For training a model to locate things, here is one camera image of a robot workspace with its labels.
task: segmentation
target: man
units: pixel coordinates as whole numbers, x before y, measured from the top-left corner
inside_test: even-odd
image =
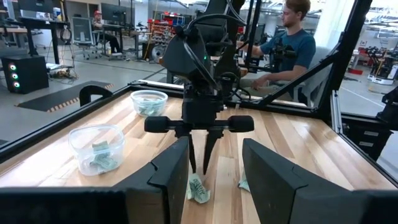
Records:
[[[287,32],[276,35],[268,43],[260,46],[253,46],[252,55],[261,56],[269,54],[275,44],[275,40],[280,38],[284,45],[291,45],[297,54],[295,59],[283,59],[279,73],[268,73],[257,79],[242,79],[241,87],[245,88],[254,96],[265,96],[274,92],[279,86],[264,86],[269,82],[279,80],[291,81],[305,73],[315,55],[315,39],[303,30],[302,21],[310,10],[310,0],[286,0],[283,9],[282,22]],[[292,100],[292,93],[281,96],[280,100]]]
[[[93,26],[94,26],[94,30],[99,30],[102,29],[102,13],[99,12],[98,10],[96,10],[94,12],[94,19],[93,19]],[[103,39],[104,36],[101,34],[99,35],[100,39]],[[105,40],[109,41],[109,44],[111,45],[111,53],[119,53],[120,52],[120,46],[119,46],[119,42],[118,39],[110,34],[105,34]]]

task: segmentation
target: black metal frame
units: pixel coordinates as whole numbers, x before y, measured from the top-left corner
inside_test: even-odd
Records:
[[[324,59],[319,66],[309,70],[306,74],[302,75],[298,79],[290,82],[286,86],[282,87],[281,90],[276,91],[271,94],[267,98],[265,98],[265,103],[251,103],[248,101],[229,101],[226,102],[227,106],[236,106],[239,104],[242,108],[254,109],[254,110],[262,110],[262,111],[270,111],[275,113],[283,113],[283,114],[291,114],[295,116],[304,116],[315,119],[322,119],[324,122],[330,121],[330,96],[333,90],[338,90],[340,88],[341,81],[344,77],[344,73],[346,67],[348,66],[349,59],[351,58],[351,53],[353,51],[353,47],[359,37],[359,32],[364,22],[364,15],[367,13],[370,8],[371,0],[361,0],[361,4],[359,0],[356,0],[354,3],[353,10],[351,11],[350,19],[348,21],[348,25],[346,26],[346,31],[353,31],[354,35],[344,35],[341,39],[341,42],[338,46],[336,46],[336,50],[334,50],[326,59]],[[254,22],[256,24],[259,17],[259,10],[255,11]],[[281,94],[287,92],[289,89],[293,88],[296,84],[302,82],[303,80],[311,77],[316,74],[317,71],[320,71],[322,68],[325,68],[329,64],[334,61],[334,64],[331,69],[330,76],[328,77],[325,91],[322,94],[322,100],[319,108],[306,108],[301,106],[287,105],[282,103],[273,103],[272,100],[276,99]],[[164,85],[153,85],[145,82],[133,82],[129,83],[128,86],[114,92],[111,96],[106,95],[101,97],[98,100],[95,100],[91,103],[88,103],[85,106],[82,106],[77,111],[71,113],[70,115],[58,119],[43,128],[40,128],[33,133],[30,133],[23,138],[20,138],[14,142],[5,143],[0,146],[0,162],[4,162],[16,154],[28,149],[29,147],[37,144],[39,141],[53,135],[54,133],[60,131],[63,128],[66,128],[68,125],[74,123],[75,121],[81,119],[82,117],[88,115],[89,113],[97,110],[98,108],[104,106],[107,103],[119,98],[123,94],[129,91],[136,90],[159,90],[170,97],[183,98],[183,89],[174,88]],[[375,117],[369,116],[360,116],[356,114],[342,113],[342,120],[344,123],[356,123],[362,124],[363,126],[372,126],[372,127],[383,127],[388,129],[395,129],[395,127],[389,126],[388,124],[384,124],[379,121]],[[398,187],[398,181],[395,178],[391,177],[380,165],[375,163],[367,154],[365,154],[362,150],[359,149],[354,143],[352,143],[345,135],[339,134],[354,150],[356,150],[361,156],[363,156],[372,166],[375,167],[384,177],[386,177],[389,181],[391,181],[396,187]]]

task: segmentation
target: wooden tabletop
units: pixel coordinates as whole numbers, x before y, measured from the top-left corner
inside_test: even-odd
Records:
[[[174,132],[144,132],[144,119],[134,111],[130,93],[119,97],[30,149],[0,164],[0,187],[112,186],[129,176],[175,141]],[[180,119],[181,99],[170,98],[164,115]],[[323,121],[247,109],[228,109],[218,119],[249,114],[256,126],[250,133],[224,132],[216,143],[203,176],[206,131],[194,131],[198,173],[211,190],[208,203],[186,201],[182,223],[259,223],[250,193],[237,188],[243,171],[242,142],[253,138],[288,160],[347,189],[394,189],[375,168]],[[99,176],[78,171],[68,146],[72,129],[91,124],[115,124],[124,133],[124,162]]]
[[[4,28],[0,28],[0,33],[4,32]],[[7,28],[7,32],[10,33],[27,33],[27,29],[25,28]]]

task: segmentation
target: black mat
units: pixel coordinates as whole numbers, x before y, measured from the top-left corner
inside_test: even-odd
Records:
[[[87,85],[98,85],[107,89],[113,86],[113,84],[109,83],[89,81],[67,88],[66,90],[61,90],[33,100],[26,101],[24,103],[20,103],[16,106],[51,113],[71,104],[77,103],[79,101],[80,90]]]

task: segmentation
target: floor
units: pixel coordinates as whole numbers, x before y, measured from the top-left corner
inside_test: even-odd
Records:
[[[70,49],[60,47],[59,50],[61,63],[72,65]],[[39,54],[47,57],[48,63],[54,63],[52,49],[39,49],[38,51]],[[111,91],[116,91],[134,80],[148,79],[159,81],[166,77],[166,70],[158,64],[135,61],[108,61],[106,58],[85,60],[82,55],[77,56],[75,59],[75,71],[79,79],[74,81],[72,85],[78,85],[90,80],[108,82],[114,85]],[[395,88],[394,86],[371,83],[366,79],[366,74],[347,74],[347,76],[357,79],[358,82],[344,80],[341,84],[340,104],[343,112],[375,116],[377,112],[383,110],[384,105],[381,103],[382,94],[372,93],[368,89],[385,93]],[[48,89],[35,91],[28,95],[15,95],[7,91],[4,80],[0,80],[0,83],[0,105],[2,105],[0,106],[0,114],[8,114],[8,116],[0,116],[0,125],[7,127],[7,129],[0,129],[0,141],[16,140],[52,121],[62,118],[79,107],[78,103],[75,103],[53,113],[18,108],[14,105],[69,88],[70,85],[50,82],[50,88]],[[398,135],[394,133],[377,162],[398,179],[398,151],[394,147],[396,145],[398,145]]]

